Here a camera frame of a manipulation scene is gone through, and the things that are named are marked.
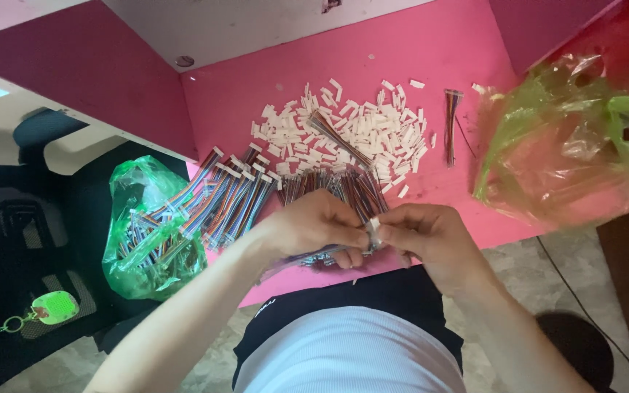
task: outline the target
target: floor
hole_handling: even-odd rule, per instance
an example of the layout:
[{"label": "floor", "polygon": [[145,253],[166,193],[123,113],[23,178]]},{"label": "floor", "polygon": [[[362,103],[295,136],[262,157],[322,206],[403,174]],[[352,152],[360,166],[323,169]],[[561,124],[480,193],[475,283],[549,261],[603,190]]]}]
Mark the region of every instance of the floor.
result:
[{"label": "floor", "polygon": [[[596,231],[542,237],[555,263],[572,285],[591,317],[629,356],[629,335],[616,299]],[[485,250],[508,290],[531,312],[566,309],[580,313],[577,302],[554,271],[534,238]],[[446,299],[450,329],[465,338],[463,362],[468,392],[506,392],[476,337],[465,330],[463,316]],[[236,359],[232,349],[260,305],[237,310],[205,357],[194,367],[179,392],[230,392]],[[629,393],[629,364],[614,351],[612,389]],[[0,393],[80,392],[105,358],[91,338],[82,338],[12,378]]]}]

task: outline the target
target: person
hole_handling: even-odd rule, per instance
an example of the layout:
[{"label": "person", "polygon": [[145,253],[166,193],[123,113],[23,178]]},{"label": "person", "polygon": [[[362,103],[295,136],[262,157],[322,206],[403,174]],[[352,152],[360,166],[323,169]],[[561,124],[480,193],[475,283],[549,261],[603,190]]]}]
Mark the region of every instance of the person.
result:
[{"label": "person", "polygon": [[[462,340],[444,327],[441,294],[511,391],[594,392],[505,290],[457,211],[406,204],[378,219],[380,241],[422,264],[267,301],[235,348],[236,392],[464,392]],[[369,242],[347,204],[324,190],[306,194],[146,317],[84,391],[173,391],[273,262],[336,243],[350,247],[336,262],[354,269]]]}]

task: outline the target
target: pink desk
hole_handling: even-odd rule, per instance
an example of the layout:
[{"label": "pink desk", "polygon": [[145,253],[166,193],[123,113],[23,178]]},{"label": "pink desk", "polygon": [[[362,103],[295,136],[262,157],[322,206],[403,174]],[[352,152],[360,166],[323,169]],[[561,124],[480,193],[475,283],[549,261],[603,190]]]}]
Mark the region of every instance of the pink desk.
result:
[{"label": "pink desk", "polygon": [[[343,101],[359,103],[373,102],[383,79],[395,85],[403,83],[407,106],[424,108],[427,133],[439,133],[439,140],[444,124],[443,90],[464,91],[459,118],[475,151],[479,138],[472,124],[478,96],[472,84],[507,88],[517,83],[489,4],[434,1],[181,74],[199,154],[205,156],[218,146],[227,155],[239,156],[249,142],[263,146],[264,142],[253,140],[249,131],[252,121],[264,120],[260,117],[264,106],[269,103],[282,108],[286,102],[299,99],[308,82],[313,92],[331,88],[330,78],[343,85]],[[426,87],[407,87],[410,78],[426,83]],[[485,208],[470,196],[476,162],[460,134],[456,146],[455,168],[445,167],[439,143],[426,153],[418,174],[407,174],[405,183],[410,191],[404,199],[396,196],[402,184],[386,194],[389,205],[453,206],[483,248],[540,234],[540,229]],[[278,206],[274,196],[265,213]],[[241,306],[397,268],[396,261],[385,254],[373,256],[361,269],[350,271],[314,272],[293,267],[253,288]]]}]

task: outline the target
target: plastic bag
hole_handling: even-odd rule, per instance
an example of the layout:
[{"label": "plastic bag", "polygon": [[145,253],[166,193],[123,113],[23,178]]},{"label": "plastic bag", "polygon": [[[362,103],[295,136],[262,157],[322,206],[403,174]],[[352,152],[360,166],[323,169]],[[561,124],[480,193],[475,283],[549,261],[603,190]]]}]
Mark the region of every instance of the plastic bag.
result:
[{"label": "plastic bag", "polygon": [[548,230],[629,212],[629,95],[604,75],[599,56],[565,55],[510,94],[482,94],[491,141],[473,196]]},{"label": "plastic bag", "polygon": [[110,178],[113,199],[103,272],[125,299],[164,301],[207,267],[201,235],[184,238],[182,212],[148,218],[188,184],[151,156],[118,165]]}]

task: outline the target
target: keychain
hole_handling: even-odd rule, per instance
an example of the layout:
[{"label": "keychain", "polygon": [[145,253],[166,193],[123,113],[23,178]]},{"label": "keychain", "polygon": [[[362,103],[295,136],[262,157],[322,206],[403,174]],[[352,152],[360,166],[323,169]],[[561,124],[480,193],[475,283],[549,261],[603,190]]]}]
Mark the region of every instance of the keychain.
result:
[{"label": "keychain", "polygon": [[[16,333],[23,329],[23,325],[29,321],[55,325],[74,318],[78,313],[79,305],[72,295],[65,291],[50,292],[33,300],[31,312],[25,317],[15,315],[4,321],[4,325],[0,327],[0,333]],[[18,327],[9,327],[9,324],[14,320],[18,320]]]}]

